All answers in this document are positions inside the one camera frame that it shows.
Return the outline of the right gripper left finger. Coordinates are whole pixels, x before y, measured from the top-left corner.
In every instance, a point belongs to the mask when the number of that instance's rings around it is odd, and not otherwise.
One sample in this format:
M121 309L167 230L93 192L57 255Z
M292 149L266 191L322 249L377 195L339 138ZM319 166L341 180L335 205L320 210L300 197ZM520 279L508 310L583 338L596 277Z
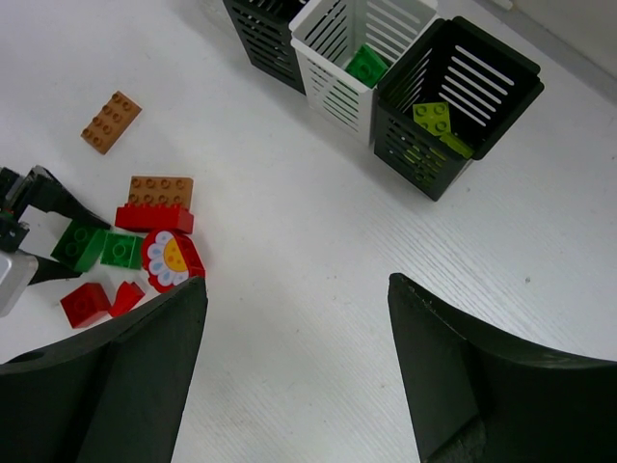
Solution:
M207 304L193 277L2 364L2 461L171 461Z

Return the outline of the black slotted bin centre left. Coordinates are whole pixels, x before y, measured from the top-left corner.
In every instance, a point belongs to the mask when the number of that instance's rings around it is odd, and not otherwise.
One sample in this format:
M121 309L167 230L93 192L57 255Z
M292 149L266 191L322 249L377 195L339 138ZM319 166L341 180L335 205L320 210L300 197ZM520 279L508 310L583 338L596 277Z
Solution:
M225 0L251 64L304 95L290 22L306 5L299 0Z

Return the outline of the small red sloped lego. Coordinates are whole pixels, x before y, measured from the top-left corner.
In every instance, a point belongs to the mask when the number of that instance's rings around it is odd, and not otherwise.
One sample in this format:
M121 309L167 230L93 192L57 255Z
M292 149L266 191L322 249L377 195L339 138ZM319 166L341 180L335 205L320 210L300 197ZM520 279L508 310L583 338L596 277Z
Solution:
M119 286L114 303L109 309L109 315L118 317L129 313L145 297L145 292L135 282L123 282Z

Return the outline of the orange lego brick centre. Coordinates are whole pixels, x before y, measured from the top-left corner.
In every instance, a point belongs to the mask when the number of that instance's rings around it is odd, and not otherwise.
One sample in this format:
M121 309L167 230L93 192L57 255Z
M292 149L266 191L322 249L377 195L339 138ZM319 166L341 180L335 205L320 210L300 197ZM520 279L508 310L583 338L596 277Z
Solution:
M194 181L189 177L133 176L127 202L141 205L179 205L189 209Z

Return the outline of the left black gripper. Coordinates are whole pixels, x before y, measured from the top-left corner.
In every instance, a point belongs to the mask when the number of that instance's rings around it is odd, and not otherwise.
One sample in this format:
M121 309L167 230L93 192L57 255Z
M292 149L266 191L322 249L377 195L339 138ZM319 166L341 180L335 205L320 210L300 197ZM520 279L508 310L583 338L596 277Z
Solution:
M82 205L47 169L37 165L24 177L1 168L1 315L10 313L27 286L70 280L80 271L53 259L19 250L29 231L21 221L28 206L55 212L88 226L110 230L111 225Z

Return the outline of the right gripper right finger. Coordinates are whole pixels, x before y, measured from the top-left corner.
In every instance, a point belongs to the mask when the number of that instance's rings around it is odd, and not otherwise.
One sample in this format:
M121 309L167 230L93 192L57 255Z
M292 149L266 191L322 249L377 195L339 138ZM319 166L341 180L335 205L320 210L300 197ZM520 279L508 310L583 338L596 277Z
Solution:
M403 274L389 315L423 462L612 462L616 365L521 339Z

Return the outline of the long red lego brick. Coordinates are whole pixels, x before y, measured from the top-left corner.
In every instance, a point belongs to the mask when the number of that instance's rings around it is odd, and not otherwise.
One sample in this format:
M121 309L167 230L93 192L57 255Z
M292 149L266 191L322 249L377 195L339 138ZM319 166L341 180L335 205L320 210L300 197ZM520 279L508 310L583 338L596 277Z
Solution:
M115 226L131 232L170 230L190 234L194 216L181 205L125 204L117 208Z

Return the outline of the black slotted bin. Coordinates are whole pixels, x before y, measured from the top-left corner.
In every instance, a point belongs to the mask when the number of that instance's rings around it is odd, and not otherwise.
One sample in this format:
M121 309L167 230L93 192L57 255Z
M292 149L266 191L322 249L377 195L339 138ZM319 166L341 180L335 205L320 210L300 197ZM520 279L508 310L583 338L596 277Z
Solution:
M304 95L290 22L306 5L299 0L225 0L251 64Z
M433 201L483 159L543 91L540 66L456 16L438 19L377 86L375 154ZM465 159L414 122L413 105L445 101Z

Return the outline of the lime lego brick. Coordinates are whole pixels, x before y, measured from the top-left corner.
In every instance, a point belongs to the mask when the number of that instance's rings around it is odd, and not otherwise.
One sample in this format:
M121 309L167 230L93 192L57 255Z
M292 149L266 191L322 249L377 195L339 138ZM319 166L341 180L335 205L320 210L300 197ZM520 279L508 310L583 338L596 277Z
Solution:
M451 132L449 105L445 101L413 105L414 122L435 136Z
M440 140L444 144L449 146L452 150L454 150L457 153L459 153L465 159L472 158L472 156L474 154L474 150L473 150L473 148L471 146L466 144L464 141L462 141L460 138L458 138L455 134L453 134L451 132L444 133L440 137Z

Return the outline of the black slotted bin far right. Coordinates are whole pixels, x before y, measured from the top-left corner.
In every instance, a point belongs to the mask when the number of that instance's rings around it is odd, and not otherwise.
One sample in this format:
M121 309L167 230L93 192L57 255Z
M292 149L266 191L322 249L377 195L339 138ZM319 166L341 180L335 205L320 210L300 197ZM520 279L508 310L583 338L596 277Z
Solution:
M543 91L540 66L456 16L438 19L377 86L375 154L433 201L483 159ZM414 122L413 105L445 101L465 159Z

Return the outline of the white slotted bin centre right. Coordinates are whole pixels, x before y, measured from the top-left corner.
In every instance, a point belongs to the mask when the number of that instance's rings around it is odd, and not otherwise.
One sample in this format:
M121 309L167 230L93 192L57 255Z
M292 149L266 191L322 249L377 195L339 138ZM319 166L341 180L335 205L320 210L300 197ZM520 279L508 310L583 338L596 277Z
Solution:
M313 0L290 23L308 105L373 140L377 84L438 18L436 1Z

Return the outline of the red square lego brick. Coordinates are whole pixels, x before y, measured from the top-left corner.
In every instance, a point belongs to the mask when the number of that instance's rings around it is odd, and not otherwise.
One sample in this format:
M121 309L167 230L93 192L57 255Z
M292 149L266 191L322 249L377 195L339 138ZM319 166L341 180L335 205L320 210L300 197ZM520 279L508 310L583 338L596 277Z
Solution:
M110 300L99 283L85 283L60 300L73 329L85 328L109 312Z

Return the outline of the dark green lego brick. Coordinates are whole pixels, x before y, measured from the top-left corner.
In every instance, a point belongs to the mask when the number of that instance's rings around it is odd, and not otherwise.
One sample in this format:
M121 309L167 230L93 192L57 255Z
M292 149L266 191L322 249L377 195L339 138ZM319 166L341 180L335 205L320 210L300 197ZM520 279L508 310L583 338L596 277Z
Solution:
M69 269L91 270L102 252L107 231L73 220L51 252L51 257Z
M100 263L138 270L142 267L143 242L144 239L138 235L107 232Z
M368 88L375 87L388 70L388 62L368 44L358 49L345 69Z

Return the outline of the orange flat lego plate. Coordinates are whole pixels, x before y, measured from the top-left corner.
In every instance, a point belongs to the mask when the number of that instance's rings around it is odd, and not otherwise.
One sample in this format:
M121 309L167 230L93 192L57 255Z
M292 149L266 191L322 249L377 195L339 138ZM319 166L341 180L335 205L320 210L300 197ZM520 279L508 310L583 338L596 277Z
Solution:
M136 102L116 91L82 130L81 137L98 153L104 155L141 111L142 108Z

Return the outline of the red flower lego piece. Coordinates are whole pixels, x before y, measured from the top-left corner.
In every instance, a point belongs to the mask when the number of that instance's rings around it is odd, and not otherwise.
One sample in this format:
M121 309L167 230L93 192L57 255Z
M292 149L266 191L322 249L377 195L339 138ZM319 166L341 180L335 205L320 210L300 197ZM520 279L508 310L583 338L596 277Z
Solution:
M207 275L193 240L184 233L150 231L143 241L141 255L148 283L159 293L193 277L206 278Z

